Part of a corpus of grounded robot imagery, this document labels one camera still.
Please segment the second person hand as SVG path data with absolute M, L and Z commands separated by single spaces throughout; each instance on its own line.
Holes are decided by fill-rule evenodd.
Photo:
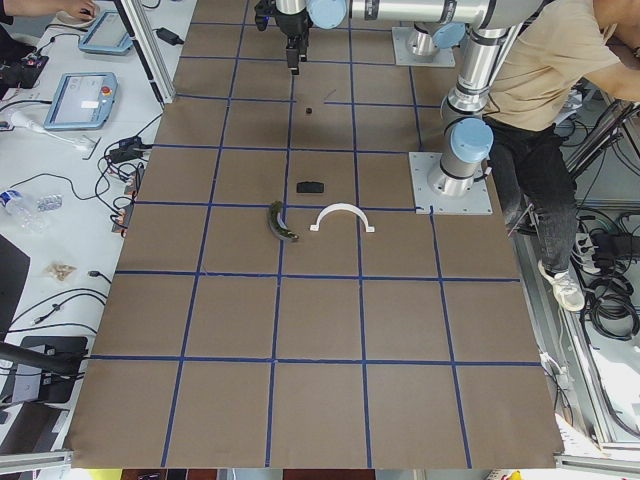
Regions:
M 92 0 L 60 0 L 57 10 L 64 11 L 74 19 L 89 21 L 95 18 L 98 6 Z

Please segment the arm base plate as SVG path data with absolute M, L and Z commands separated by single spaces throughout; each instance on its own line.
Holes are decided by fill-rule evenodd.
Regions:
M 439 152 L 410 152 L 409 165 L 416 214 L 491 215 L 492 204 L 476 163 L 469 178 L 454 179 L 442 170 Z
M 433 68 L 453 68 L 453 49 L 438 47 L 433 38 L 415 27 L 393 27 L 395 64 Z

